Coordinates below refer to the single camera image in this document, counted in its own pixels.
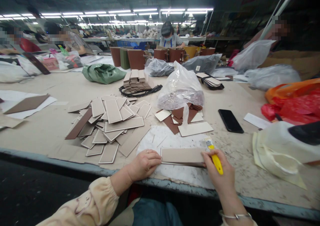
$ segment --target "yellow brush handle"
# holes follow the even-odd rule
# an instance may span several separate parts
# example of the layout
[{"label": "yellow brush handle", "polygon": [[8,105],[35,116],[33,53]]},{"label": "yellow brush handle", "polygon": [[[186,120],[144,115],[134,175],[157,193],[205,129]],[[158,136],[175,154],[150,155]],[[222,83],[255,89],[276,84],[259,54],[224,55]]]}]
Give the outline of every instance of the yellow brush handle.
[{"label": "yellow brush handle", "polygon": [[[213,145],[210,145],[208,147],[209,149],[214,149],[214,146]],[[218,158],[218,156],[215,154],[215,155],[212,155],[212,161],[214,163],[214,165],[216,166],[218,172],[223,175],[223,170],[222,170],[222,165],[221,165],[221,162],[220,162],[220,159]]]}]

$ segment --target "factory floor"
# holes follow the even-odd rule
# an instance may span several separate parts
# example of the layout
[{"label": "factory floor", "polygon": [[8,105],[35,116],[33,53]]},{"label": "factory floor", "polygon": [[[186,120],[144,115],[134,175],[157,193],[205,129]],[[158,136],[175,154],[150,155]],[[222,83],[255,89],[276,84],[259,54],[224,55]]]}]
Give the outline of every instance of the factory floor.
[{"label": "factory floor", "polygon": [[[89,184],[98,178],[96,175],[12,158],[4,154],[0,154],[0,168],[0,219],[1,225],[5,226],[36,225],[51,216],[63,203],[80,196],[88,189]],[[184,225],[221,223],[218,215],[221,204],[217,200],[142,187],[149,192],[169,195]],[[126,207],[128,194],[129,191],[120,197],[115,215]],[[274,214],[247,210],[259,226],[275,225],[272,219]]]}]

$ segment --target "hand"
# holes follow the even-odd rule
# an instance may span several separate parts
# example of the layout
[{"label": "hand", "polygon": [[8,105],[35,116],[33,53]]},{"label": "hand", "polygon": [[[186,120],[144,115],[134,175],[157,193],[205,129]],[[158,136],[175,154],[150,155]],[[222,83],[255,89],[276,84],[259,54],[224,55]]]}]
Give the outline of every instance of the hand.
[{"label": "hand", "polygon": [[[234,168],[226,159],[224,153],[219,149],[213,149],[210,152],[201,153],[204,159],[204,167],[208,169],[210,179],[218,194],[235,192],[234,187]],[[216,154],[221,161],[223,175],[220,175],[213,164],[211,156]]]},{"label": "hand", "polygon": [[143,150],[127,165],[131,181],[139,181],[149,177],[160,163],[161,156],[156,151],[151,149]]}]

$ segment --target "red shirt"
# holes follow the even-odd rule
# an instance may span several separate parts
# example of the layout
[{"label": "red shirt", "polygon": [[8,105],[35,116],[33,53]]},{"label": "red shirt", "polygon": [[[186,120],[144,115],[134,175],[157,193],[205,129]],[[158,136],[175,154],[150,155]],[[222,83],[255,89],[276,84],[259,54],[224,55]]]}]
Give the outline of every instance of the red shirt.
[{"label": "red shirt", "polygon": [[25,52],[36,52],[36,51],[41,51],[41,49],[34,44],[33,42],[29,41],[28,39],[21,38],[21,44],[20,47],[25,51]]}]

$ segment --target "woman's left hand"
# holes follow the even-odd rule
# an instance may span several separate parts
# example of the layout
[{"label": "woman's left hand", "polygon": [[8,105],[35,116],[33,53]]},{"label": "woman's left hand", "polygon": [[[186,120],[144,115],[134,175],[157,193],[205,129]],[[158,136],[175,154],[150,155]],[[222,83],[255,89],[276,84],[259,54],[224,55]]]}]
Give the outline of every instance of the woman's left hand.
[{"label": "woman's left hand", "polygon": [[126,166],[131,181],[139,181],[149,177],[161,162],[161,156],[156,151],[143,150]]}]

